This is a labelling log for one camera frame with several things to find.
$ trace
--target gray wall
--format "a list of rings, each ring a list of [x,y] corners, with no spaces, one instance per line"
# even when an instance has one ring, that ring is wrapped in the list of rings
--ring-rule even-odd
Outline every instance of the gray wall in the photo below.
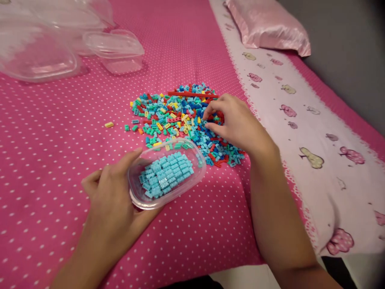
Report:
[[[373,0],[279,0],[307,30],[304,62],[385,136],[385,11]]]

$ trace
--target pink bedsheet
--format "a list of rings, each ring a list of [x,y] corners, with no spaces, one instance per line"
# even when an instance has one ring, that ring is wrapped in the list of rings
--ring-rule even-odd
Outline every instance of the pink bedsheet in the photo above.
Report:
[[[45,288],[70,257],[89,200],[80,181],[144,136],[125,132],[139,94],[200,83],[245,99],[206,0],[112,1],[120,28],[145,49],[144,68],[113,76],[97,59],[87,75],[26,85],[0,77],[0,281]],[[106,129],[112,121],[115,126]],[[261,264],[245,194],[249,161],[210,167],[166,205],[111,271],[108,287],[155,288],[245,264]]]

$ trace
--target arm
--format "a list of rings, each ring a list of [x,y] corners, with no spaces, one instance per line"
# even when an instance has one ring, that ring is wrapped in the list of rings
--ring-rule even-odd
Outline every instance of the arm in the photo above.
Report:
[[[318,264],[287,185],[280,152],[247,105],[225,94],[203,119],[220,110],[225,124],[206,127],[245,150],[251,161],[251,215],[259,250],[281,288],[340,288]]]
[[[94,289],[131,248],[161,209],[137,212],[128,191],[127,171],[142,149],[82,181],[91,207],[76,250],[51,289]]]

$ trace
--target plastic container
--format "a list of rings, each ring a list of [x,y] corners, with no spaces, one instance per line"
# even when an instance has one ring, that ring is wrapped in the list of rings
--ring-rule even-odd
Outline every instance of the plastic container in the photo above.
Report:
[[[106,28],[98,16],[78,7],[40,7],[34,10],[34,14],[54,27],[56,32],[67,40],[72,49],[82,56],[94,54],[83,42],[83,34],[102,32]]]
[[[130,73],[142,68],[144,49],[130,31],[89,32],[83,35],[83,41],[113,74]]]
[[[174,144],[176,144],[177,142],[187,144],[190,148],[181,148],[179,150],[174,149],[166,151],[166,145],[172,144],[174,146]],[[192,169],[194,170],[194,173],[162,197],[158,199],[151,199],[147,197],[144,194],[146,190],[142,187],[141,183],[139,182],[140,173],[144,171],[144,168],[153,161],[160,159],[164,156],[172,155],[178,151],[180,151],[182,154],[185,154],[186,157],[192,162]],[[197,183],[199,183],[206,173],[206,161],[201,151],[192,141],[185,138],[176,138],[174,140],[162,143],[159,146],[148,149],[140,155],[140,158],[141,159],[129,169],[128,181],[130,183],[131,188],[130,196],[132,199],[132,203],[134,203],[134,205],[136,205],[138,208],[144,210],[160,208],[165,204],[171,202],[173,199],[182,195],[184,192],[188,191]]]
[[[115,26],[113,21],[113,11],[108,0],[75,0],[77,3],[86,7],[110,26]]]
[[[27,82],[75,76],[81,60],[45,24],[28,17],[0,18],[0,71]]]

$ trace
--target pink satin pillowcase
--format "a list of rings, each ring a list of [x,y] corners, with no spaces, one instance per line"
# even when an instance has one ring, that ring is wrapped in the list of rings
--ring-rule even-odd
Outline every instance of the pink satin pillowcase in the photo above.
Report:
[[[275,0],[227,0],[246,48],[293,49],[302,57],[311,54],[308,34]]]

